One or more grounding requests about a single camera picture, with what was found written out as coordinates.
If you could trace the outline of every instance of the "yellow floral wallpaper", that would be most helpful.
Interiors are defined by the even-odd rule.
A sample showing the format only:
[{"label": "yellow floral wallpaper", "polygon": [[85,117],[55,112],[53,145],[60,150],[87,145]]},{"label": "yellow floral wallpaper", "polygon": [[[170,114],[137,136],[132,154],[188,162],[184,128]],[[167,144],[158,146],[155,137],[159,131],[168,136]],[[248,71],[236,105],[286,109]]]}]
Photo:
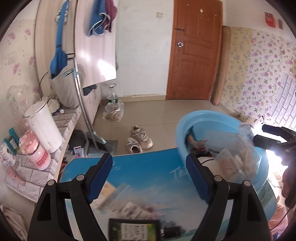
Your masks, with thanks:
[{"label": "yellow floral wallpaper", "polygon": [[229,63],[221,103],[233,112],[237,110],[250,63],[253,30],[236,27],[230,29]]}]

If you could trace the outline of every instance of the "door frame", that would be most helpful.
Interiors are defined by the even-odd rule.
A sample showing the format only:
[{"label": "door frame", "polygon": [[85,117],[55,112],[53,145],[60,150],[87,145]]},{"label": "door frame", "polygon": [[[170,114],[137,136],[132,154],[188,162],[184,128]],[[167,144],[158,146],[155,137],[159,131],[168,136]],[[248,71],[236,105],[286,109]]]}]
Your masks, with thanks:
[{"label": "door frame", "polygon": [[[172,32],[172,43],[170,48],[170,63],[169,63],[169,70],[168,70],[168,85],[167,85],[167,91],[166,91],[166,100],[170,100],[170,92],[172,88],[172,80],[173,80],[173,70],[174,70],[174,62],[175,62],[175,53],[176,53],[176,36],[177,36],[177,17],[178,17],[178,1],[181,0],[174,0],[174,17],[173,17],[173,32]],[[220,59],[221,54],[221,41],[222,41],[222,26],[223,26],[223,3],[220,0],[215,0],[220,3],[220,22],[221,27],[219,31],[219,40],[218,40],[218,54],[215,61],[215,68],[213,72],[213,83],[211,86],[211,91],[208,96],[208,100],[210,100],[211,94],[213,92],[213,87],[215,83],[215,77],[217,76],[218,71],[218,63]]]}]

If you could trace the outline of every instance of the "sneaker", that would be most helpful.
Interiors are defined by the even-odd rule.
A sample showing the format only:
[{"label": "sneaker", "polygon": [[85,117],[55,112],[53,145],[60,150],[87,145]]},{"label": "sneaker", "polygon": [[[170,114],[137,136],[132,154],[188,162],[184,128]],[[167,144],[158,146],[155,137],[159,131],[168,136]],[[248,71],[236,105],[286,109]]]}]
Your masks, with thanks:
[{"label": "sneaker", "polygon": [[153,146],[152,140],[146,135],[143,128],[132,126],[131,137],[135,138],[143,149],[148,149]]},{"label": "sneaker", "polygon": [[128,138],[127,143],[126,143],[126,149],[130,154],[135,154],[135,153],[142,153],[142,147],[139,142],[137,142],[136,139],[134,138]]}]

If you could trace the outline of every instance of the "door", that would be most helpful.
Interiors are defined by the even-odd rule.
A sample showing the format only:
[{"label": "door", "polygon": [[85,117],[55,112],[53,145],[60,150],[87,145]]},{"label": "door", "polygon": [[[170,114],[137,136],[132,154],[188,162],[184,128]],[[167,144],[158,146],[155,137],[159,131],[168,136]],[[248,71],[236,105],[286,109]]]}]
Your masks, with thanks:
[{"label": "door", "polygon": [[167,99],[210,99],[221,33],[221,1],[175,0]]}]

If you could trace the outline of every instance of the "white sneaker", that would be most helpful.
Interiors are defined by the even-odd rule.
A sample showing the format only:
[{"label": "white sneaker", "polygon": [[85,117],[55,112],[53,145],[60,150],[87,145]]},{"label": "white sneaker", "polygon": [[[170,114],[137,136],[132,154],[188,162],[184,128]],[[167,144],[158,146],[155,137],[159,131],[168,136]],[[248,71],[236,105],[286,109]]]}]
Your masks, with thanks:
[{"label": "white sneaker", "polygon": [[147,136],[143,128],[132,126],[131,137],[135,138],[143,149],[148,149],[153,146],[152,140]]},{"label": "white sneaker", "polygon": [[142,153],[142,147],[137,140],[134,138],[128,138],[127,143],[126,143],[126,149],[130,154],[135,154],[135,153]]}]

